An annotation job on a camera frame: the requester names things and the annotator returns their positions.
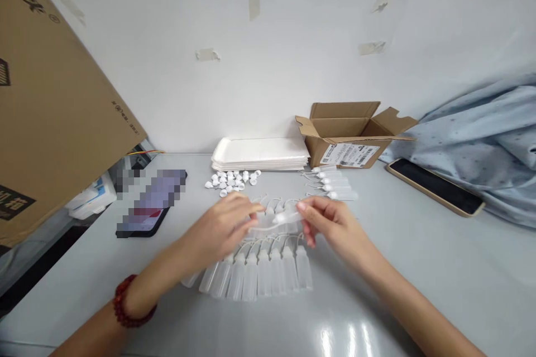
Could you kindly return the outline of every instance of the black phone screen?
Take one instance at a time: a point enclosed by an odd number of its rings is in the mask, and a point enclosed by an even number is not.
[[[474,214],[482,205],[482,200],[476,195],[406,159],[397,160],[390,166],[393,170],[470,215]]]

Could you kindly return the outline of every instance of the person's right hand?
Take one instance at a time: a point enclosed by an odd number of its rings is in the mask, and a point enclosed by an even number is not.
[[[310,247],[316,246],[315,236],[322,233],[333,250],[356,267],[362,252],[372,245],[345,203],[313,196],[298,202],[296,207],[303,216],[303,233]]]

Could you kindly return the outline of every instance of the cardboard box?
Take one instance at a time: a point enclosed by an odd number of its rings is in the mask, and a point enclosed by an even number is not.
[[[337,164],[341,168],[370,168],[391,141],[417,124],[411,117],[398,118],[389,108],[372,117],[380,102],[314,103],[310,118],[296,116],[311,154],[310,165]]]
[[[50,0],[0,10],[0,244],[12,247],[147,135]]]

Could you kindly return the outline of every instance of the box flap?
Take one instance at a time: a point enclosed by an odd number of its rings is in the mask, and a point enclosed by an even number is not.
[[[300,126],[300,133],[302,135],[305,135],[307,137],[316,137],[320,138],[320,135],[318,135],[317,129],[314,128],[313,122],[309,120],[307,117],[301,117],[301,116],[295,116],[296,121],[301,124]]]
[[[376,136],[376,137],[341,137],[341,138],[324,138],[324,141],[331,144],[342,142],[357,142],[357,141],[416,141],[416,138],[411,137],[395,137],[395,136]]]
[[[388,130],[393,135],[398,135],[415,126],[418,121],[411,117],[397,117],[398,110],[389,107],[380,114],[374,116],[372,120]]]
[[[372,117],[380,102],[313,103],[310,118]]]

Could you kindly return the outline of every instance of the white wall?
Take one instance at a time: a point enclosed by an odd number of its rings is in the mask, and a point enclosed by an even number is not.
[[[261,0],[251,22],[248,0],[53,1],[169,152],[293,133],[312,102],[381,100],[420,118],[536,62],[536,0],[390,0],[380,14],[376,0]],[[359,55],[376,40],[383,54]],[[196,61],[207,47],[221,62]]]

